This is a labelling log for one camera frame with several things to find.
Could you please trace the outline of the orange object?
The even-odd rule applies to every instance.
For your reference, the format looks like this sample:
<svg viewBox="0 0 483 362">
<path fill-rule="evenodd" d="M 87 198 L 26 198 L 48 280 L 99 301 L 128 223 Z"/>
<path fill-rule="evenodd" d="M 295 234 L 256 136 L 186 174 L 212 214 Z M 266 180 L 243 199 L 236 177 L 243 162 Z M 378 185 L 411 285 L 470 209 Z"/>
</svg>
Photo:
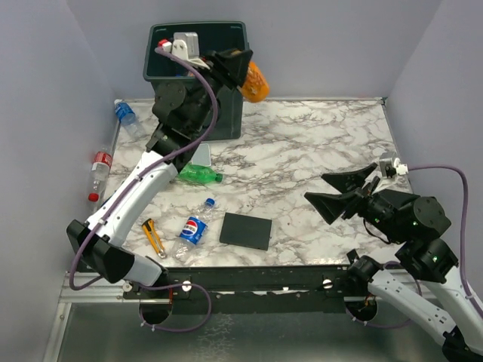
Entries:
<svg viewBox="0 0 483 362">
<path fill-rule="evenodd" d="M 259 103 L 268 97 L 269 84 L 255 62 L 249 63 L 245 82 L 239 90 L 250 103 Z"/>
</svg>

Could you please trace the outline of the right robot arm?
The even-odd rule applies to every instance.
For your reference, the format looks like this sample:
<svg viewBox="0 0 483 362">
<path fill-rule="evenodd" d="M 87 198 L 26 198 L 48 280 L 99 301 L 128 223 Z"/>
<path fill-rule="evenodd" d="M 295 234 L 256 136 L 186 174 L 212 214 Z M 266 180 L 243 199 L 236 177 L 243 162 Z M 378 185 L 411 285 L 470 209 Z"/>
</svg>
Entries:
<svg viewBox="0 0 483 362">
<path fill-rule="evenodd" d="M 482 301 L 470 287 L 463 256 L 456 256 L 442 235 L 451 226 L 434 197 L 377 188 L 380 178 L 367 177 L 379 167 L 386 178 L 403 176 L 411 168 L 398 158 L 345 173 L 325 173 L 322 179 L 335 195 L 307 192 L 305 199 L 324 221 L 359 216 L 382 232 L 401 267 L 425 285 L 440 302 L 436 306 L 399 282 L 383 265 L 360 256 L 348 268 L 346 285 L 356 294 L 367 291 L 386 300 L 425 330 L 449 361 L 482 359 Z"/>
</svg>

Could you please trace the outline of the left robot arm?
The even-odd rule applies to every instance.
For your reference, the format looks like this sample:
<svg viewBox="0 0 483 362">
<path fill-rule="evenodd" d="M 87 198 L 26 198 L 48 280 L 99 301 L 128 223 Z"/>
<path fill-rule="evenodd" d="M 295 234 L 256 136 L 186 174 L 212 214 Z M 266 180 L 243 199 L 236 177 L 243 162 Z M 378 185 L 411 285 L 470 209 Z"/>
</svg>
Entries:
<svg viewBox="0 0 483 362">
<path fill-rule="evenodd" d="M 96 213 L 84 222 L 74 219 L 68 225 L 66 233 L 75 252 L 69 270 L 72 290 L 82 289 L 74 278 L 83 262 L 99 279 L 140 284 L 152 298 L 166 291 L 166 269 L 124 249 L 125 239 L 150 201 L 189 163 L 214 129 L 220 90 L 227 87 L 242 92 L 255 74 L 250 65 L 252 50 L 209 51 L 201 57 L 176 55 L 160 47 L 155 52 L 184 67 L 195 80 L 191 87 L 178 80 L 158 85 L 152 107 L 158 126 L 136 167 Z"/>
</svg>

